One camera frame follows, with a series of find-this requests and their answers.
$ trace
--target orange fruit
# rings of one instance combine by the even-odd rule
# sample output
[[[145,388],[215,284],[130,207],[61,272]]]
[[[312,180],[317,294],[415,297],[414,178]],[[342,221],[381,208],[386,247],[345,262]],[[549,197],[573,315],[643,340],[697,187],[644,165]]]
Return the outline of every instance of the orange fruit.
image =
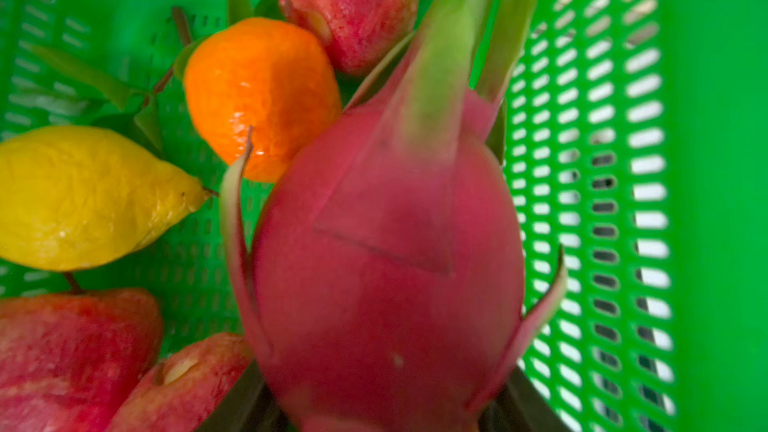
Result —
[[[341,115],[330,60],[311,33],[251,18],[212,35],[190,57],[184,91],[200,136],[231,165],[254,153],[245,177],[276,182],[293,157]]]

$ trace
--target yellow lemon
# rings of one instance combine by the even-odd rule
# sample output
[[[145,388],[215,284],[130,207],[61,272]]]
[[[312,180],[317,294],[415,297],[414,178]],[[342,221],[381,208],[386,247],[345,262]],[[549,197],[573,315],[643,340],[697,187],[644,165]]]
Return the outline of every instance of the yellow lemon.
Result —
[[[0,143],[0,258],[72,272],[146,247],[210,197],[111,130],[49,126]]]

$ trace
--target basket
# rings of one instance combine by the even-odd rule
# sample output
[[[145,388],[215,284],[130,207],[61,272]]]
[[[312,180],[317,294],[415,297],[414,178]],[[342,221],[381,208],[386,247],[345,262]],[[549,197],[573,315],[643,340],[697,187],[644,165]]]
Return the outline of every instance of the basket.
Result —
[[[182,6],[201,36],[225,27],[225,3],[0,0],[0,140],[68,122],[6,100],[16,87],[81,88],[31,44],[151,86],[180,50],[170,8]],[[527,306],[566,247],[568,296],[521,368],[574,431],[768,430],[768,282],[757,258],[768,222],[768,54],[752,45],[762,43],[754,24],[768,23],[765,4],[539,1],[508,92],[504,170],[524,235]],[[224,164],[192,127],[178,81],[160,121],[168,160],[216,187]],[[246,233],[269,192],[245,185]],[[159,297],[164,354],[240,330],[213,201],[154,245],[78,278]],[[0,297],[66,287],[58,274],[0,262]]]

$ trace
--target tangerine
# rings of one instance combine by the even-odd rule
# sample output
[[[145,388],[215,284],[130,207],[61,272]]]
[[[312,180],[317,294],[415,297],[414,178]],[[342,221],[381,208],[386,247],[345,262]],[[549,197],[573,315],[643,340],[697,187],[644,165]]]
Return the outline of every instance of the tangerine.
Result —
[[[276,182],[296,154],[341,115],[330,59],[313,34],[250,18],[213,34],[190,57],[184,91],[192,123],[228,165],[254,153],[245,177]]]

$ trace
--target perforated green plastic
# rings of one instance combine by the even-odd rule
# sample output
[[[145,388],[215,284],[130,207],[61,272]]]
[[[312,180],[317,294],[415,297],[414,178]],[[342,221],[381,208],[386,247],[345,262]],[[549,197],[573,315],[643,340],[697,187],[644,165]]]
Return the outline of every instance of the perforated green plastic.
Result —
[[[566,246],[567,300],[521,366],[573,430],[768,430],[765,4],[539,1],[508,94],[504,170],[527,306]],[[151,86],[180,50],[175,5],[195,36],[225,26],[225,0],[0,0],[0,140],[68,121],[6,100],[16,87],[81,89],[30,44]],[[224,164],[192,127],[178,81],[161,100],[168,159],[216,188]],[[246,185],[247,231],[269,191]],[[216,210],[209,202],[156,244],[78,277],[156,294],[166,354],[237,331]],[[66,287],[0,262],[3,298]]]

